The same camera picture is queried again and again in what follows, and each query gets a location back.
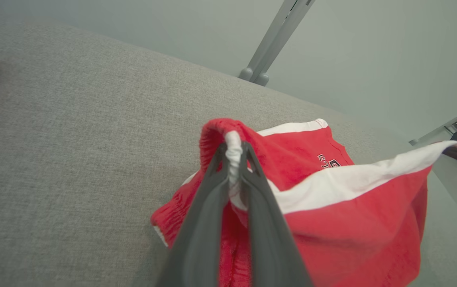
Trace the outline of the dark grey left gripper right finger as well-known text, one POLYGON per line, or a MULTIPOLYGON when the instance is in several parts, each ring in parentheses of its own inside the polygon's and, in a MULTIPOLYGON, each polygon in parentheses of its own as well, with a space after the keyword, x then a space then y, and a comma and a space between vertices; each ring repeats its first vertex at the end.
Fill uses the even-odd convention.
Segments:
POLYGON ((287 222, 256 153, 242 143, 241 189, 247 199, 253 287, 312 287, 287 222))

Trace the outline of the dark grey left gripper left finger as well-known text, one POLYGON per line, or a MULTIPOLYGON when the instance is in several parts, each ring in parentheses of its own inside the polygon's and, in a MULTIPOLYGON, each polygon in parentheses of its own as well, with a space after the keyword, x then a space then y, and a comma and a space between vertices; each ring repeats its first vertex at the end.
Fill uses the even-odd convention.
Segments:
POLYGON ((229 200, 229 160, 222 143, 196 191, 157 287, 217 287, 223 210, 229 200))

